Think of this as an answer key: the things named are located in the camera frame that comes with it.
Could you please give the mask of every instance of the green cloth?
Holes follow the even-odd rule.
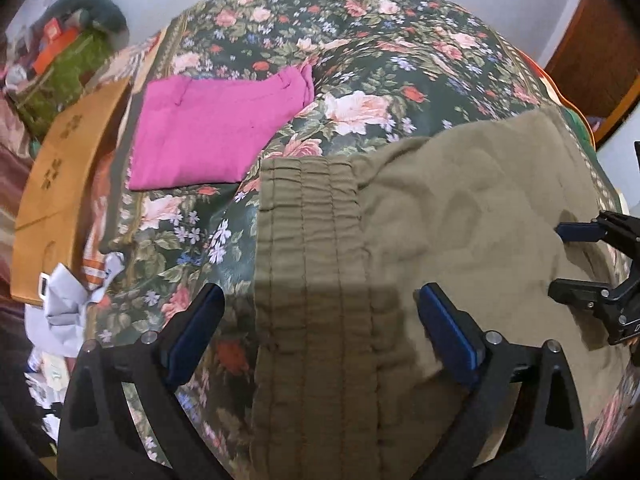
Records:
[[[555,278],[617,285],[624,273],[626,256],[555,232],[597,215],[592,171],[555,105],[372,153],[263,161],[256,478],[411,478],[466,396],[418,318],[413,292],[427,282],[484,331],[559,341],[584,422],[596,419],[628,348],[547,294]]]

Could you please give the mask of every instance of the orange striped cloth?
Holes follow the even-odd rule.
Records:
[[[589,124],[589,121],[587,121],[587,118],[580,111],[580,108],[578,108],[571,101],[569,101],[569,99],[567,99],[566,97],[564,97],[560,93],[560,90],[558,89],[558,85],[556,85],[556,82],[553,79],[551,79],[551,76],[548,73],[546,73],[544,71],[544,69],[538,63],[533,61],[529,56],[527,56],[527,54],[525,54],[520,49],[518,49],[518,52],[522,56],[522,59],[524,59],[524,61],[527,62],[529,67],[542,80],[542,82],[546,83],[545,87],[546,87],[547,93],[549,94],[549,97],[551,98],[551,100],[553,102],[555,102],[556,104],[559,104],[559,105],[565,106],[567,108],[570,108],[576,114],[578,114],[578,116],[580,117],[580,120],[584,123],[584,127],[587,129],[587,131],[589,133],[589,138],[591,140],[591,145],[593,146],[593,149],[595,150],[595,148],[596,148],[596,139],[593,136],[593,130],[591,129],[591,125]]]
[[[91,214],[92,224],[82,252],[81,278],[89,290],[95,290],[104,283],[105,255],[98,250],[100,240],[104,235],[106,224],[107,202],[110,192],[109,173],[113,162],[114,152],[107,153],[98,162],[94,181],[91,186]]]

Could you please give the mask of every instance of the wooden door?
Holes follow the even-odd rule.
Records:
[[[603,140],[640,96],[640,40],[610,0],[581,0],[546,72],[586,116],[606,119]]]

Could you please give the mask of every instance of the black clamp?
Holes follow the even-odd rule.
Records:
[[[561,346],[510,344],[483,333],[435,284],[419,292],[418,314],[447,370],[471,388],[462,410],[415,480],[570,480],[586,470],[575,385]],[[82,346],[67,389],[58,439],[61,480],[231,480],[178,403],[224,313],[224,294],[207,284],[184,312],[133,344]],[[122,390],[134,383],[171,467],[146,455]],[[509,384],[520,394],[498,455],[475,466]]]
[[[610,345],[640,335],[640,219],[601,211],[591,222],[561,222],[556,232],[563,242],[604,241],[632,260],[629,277],[617,287],[609,283],[558,278],[549,285],[549,297],[558,303],[590,310],[604,323]]]
[[[541,348],[482,332],[436,283],[417,291],[418,315],[445,370],[471,391],[412,480],[573,480],[587,467],[582,413],[558,341]],[[510,383],[518,400],[496,457],[474,466]]]
[[[222,290],[207,283],[162,332],[102,348],[86,341],[66,391],[58,438],[61,480],[232,480],[175,397],[189,381],[225,311]],[[122,383],[134,383],[171,467],[153,462],[127,407]]]

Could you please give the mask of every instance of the stitching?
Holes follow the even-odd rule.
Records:
[[[303,458],[306,455],[306,440],[305,440],[305,386],[306,386],[306,364],[308,361],[308,352],[309,352],[309,342],[308,342],[308,287],[306,284],[306,244],[305,244],[305,186],[303,183],[303,175],[305,172],[302,170],[302,161],[297,159],[296,164],[298,166],[298,171],[300,172],[300,231],[302,232],[302,279],[304,286],[304,296],[305,296],[305,320],[304,320],[304,329],[305,329],[305,351],[302,355],[303,366],[302,366],[302,384],[300,387],[300,453],[299,453],[299,471],[302,475],[302,478],[306,478],[306,469],[303,468]]]
[[[340,297],[340,371],[342,375],[342,387],[340,389],[340,478],[344,478],[344,405],[345,405],[345,371],[344,371],[344,354],[345,354],[345,329],[344,329],[344,298],[342,295],[342,280],[340,279],[340,260],[338,259],[338,227],[335,221],[335,203],[334,203],[334,186],[331,178],[331,169],[329,162],[325,159],[324,164],[327,167],[329,179],[329,192],[331,200],[332,219],[334,221],[334,247],[335,247],[335,266],[338,270],[338,293]]]
[[[354,169],[353,166],[351,165],[350,162],[346,163],[346,166],[349,167],[349,171],[351,173],[351,178],[354,181],[357,181],[356,175],[354,173]],[[369,306],[369,319],[370,319],[370,323],[371,323],[371,330],[369,332],[369,345],[371,348],[371,354],[372,354],[372,358],[374,359],[374,366],[375,366],[375,374],[376,374],[376,391],[375,391],[375,396],[376,396],[376,408],[377,408],[377,416],[378,416],[378,421],[376,424],[376,439],[377,442],[380,442],[381,439],[381,435],[380,435],[380,420],[382,420],[382,404],[380,401],[380,384],[381,384],[381,380],[380,380],[380,364],[378,363],[378,353],[376,351],[376,348],[374,347],[373,341],[374,341],[374,332],[376,330],[376,320],[374,319],[375,316],[375,309],[373,306],[373,293],[372,293],[372,285],[371,285],[371,275],[370,275],[370,269],[369,269],[369,261],[367,259],[367,245],[366,245],[366,238],[364,236],[364,229],[362,227],[362,209],[360,208],[360,202],[358,202],[358,191],[360,190],[360,188],[356,185],[355,190],[353,192],[353,203],[356,206],[356,211],[357,211],[357,221],[358,221],[358,234],[361,237],[361,243],[360,243],[360,247],[362,249],[362,270],[364,272],[364,280],[365,280],[365,285],[366,285],[366,294],[367,294],[367,305]],[[378,455],[378,478],[382,478],[382,469],[383,469],[383,463],[382,463],[382,448],[380,446],[376,446],[376,451],[377,451],[377,455]]]
[[[273,172],[270,171],[270,179],[273,182],[273,203],[276,201],[276,179],[273,177]],[[269,339],[273,337],[273,216],[275,212],[273,209],[269,211],[269,219],[270,219],[270,231],[271,231],[271,240],[269,241]],[[271,428],[271,420],[273,414],[273,399],[274,399],[274,387],[275,387],[275,369],[276,369],[276,348],[273,346],[273,349],[270,350],[272,352],[272,360],[271,360],[271,377],[270,377],[270,397],[269,397],[269,407],[268,407],[268,415],[269,422],[267,424],[267,449],[266,449],[266,458],[265,462],[267,465],[267,471],[271,470],[270,457],[271,457],[271,436],[272,436],[272,428]]]

